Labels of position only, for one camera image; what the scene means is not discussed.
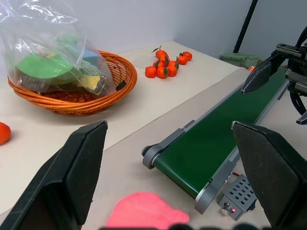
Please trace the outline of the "orange wicker basket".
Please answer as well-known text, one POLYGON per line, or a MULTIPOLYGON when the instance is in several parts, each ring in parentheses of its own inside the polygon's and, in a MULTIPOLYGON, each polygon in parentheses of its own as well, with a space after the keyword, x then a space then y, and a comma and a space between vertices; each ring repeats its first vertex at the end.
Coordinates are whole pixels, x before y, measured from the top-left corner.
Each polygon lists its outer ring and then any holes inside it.
POLYGON ((99 113, 126 97, 136 85, 137 71, 132 63, 117 54, 102 50, 99 50, 98 53, 105 58, 110 68, 113 82, 119 88, 118 91, 102 98, 94 98, 88 92, 52 92, 38 94, 21 86, 14 86, 11 80, 8 80, 8 84, 19 97, 56 114, 89 116, 99 113))

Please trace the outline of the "green conveyor belt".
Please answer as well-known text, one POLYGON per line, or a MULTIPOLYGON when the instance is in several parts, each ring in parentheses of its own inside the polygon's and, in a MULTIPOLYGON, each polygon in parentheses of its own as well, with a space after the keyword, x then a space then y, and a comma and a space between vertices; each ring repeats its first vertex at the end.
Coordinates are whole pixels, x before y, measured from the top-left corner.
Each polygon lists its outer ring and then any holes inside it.
POLYGON ((239 159, 232 122, 260 124, 286 88, 283 68, 254 92, 242 94, 236 88, 197 120, 145 147, 143 165, 157 168, 171 179, 195 200, 195 209, 203 214, 239 159))

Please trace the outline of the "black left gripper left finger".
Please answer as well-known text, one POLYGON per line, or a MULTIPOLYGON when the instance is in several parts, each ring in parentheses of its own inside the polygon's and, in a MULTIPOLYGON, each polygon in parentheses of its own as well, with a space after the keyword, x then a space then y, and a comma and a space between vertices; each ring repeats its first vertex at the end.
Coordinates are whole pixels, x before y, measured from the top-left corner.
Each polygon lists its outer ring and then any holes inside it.
POLYGON ((38 170, 0 230, 81 230, 100 174, 107 121, 85 125, 38 170))

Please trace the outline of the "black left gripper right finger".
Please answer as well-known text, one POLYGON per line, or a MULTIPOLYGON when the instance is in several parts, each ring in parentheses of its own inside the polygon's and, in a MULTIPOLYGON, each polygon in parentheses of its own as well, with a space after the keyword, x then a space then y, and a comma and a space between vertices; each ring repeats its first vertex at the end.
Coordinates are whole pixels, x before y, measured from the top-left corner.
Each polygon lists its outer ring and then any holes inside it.
POLYGON ((307 227, 307 160, 279 133, 235 121, 245 174, 272 227, 307 227))

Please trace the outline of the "grey perforated control box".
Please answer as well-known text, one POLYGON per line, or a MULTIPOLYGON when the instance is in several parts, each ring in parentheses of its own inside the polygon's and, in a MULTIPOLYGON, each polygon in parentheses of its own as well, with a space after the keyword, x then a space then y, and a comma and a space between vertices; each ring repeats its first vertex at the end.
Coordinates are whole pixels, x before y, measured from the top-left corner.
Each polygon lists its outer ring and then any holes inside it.
POLYGON ((257 198, 247 177, 241 174, 226 187, 217 204, 224 216, 238 221, 243 214, 254 210, 256 201, 257 198))

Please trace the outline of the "clear plastic bag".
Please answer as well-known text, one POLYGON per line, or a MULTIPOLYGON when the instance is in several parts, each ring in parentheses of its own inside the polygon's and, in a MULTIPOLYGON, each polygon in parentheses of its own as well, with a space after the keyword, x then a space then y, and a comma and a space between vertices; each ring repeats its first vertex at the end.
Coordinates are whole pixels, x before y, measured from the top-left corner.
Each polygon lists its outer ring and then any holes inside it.
POLYGON ((0 48, 14 86, 38 93, 88 92, 95 97, 114 93, 116 86, 106 60, 95 67, 83 60, 85 49, 97 52, 86 31, 64 0, 0 0, 0 48), (75 81, 54 85, 35 80, 16 65, 29 54, 59 55, 73 65, 75 81), (92 93, 76 83, 85 75, 99 75, 101 91, 92 93))

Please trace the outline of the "pink cloth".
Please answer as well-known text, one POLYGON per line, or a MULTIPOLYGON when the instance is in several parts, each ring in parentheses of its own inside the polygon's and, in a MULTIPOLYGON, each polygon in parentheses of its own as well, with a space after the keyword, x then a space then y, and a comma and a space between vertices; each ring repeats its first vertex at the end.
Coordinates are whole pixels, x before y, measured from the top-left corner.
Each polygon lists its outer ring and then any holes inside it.
POLYGON ((175 224, 188 222, 187 213, 171 207, 159 195, 136 192, 124 197, 115 205, 105 226, 166 230, 175 224))

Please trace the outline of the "black pole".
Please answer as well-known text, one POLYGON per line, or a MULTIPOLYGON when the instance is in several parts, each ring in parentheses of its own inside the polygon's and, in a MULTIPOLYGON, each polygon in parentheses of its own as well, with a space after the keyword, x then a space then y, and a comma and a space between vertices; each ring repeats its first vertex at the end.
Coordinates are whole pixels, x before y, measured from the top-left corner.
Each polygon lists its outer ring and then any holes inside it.
POLYGON ((242 45, 243 39, 245 37, 247 28, 249 26, 250 20, 252 18, 254 10, 255 10, 255 8, 257 6, 257 3, 258 3, 258 0, 252 0, 252 2, 251 2, 250 8, 249 8, 249 10, 247 12, 246 18, 244 20, 244 23, 242 25, 241 31, 240 31, 239 36, 237 38, 237 41, 236 41, 233 53, 238 53, 239 50, 240 50, 240 47, 242 45))

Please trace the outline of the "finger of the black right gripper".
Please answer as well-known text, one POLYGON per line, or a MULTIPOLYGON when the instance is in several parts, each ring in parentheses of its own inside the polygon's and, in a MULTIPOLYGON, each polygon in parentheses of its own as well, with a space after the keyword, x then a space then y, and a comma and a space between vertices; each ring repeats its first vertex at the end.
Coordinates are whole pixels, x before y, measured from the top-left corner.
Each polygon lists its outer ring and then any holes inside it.
POLYGON ((269 78, 278 70, 281 65, 281 54, 272 53, 269 58, 254 68, 244 82, 242 94, 253 92, 265 85, 269 78))
POLYGON ((307 111, 296 121, 299 125, 307 125, 307 111))

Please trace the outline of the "pale green plastic box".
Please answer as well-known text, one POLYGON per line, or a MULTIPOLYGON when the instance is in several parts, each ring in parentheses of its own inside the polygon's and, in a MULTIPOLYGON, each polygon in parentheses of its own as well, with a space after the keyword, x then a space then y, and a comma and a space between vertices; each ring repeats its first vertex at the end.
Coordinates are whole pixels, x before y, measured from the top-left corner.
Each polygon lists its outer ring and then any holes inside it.
POLYGON ((230 53, 220 55, 219 59, 229 64, 249 69, 257 65, 259 57, 252 54, 230 53))

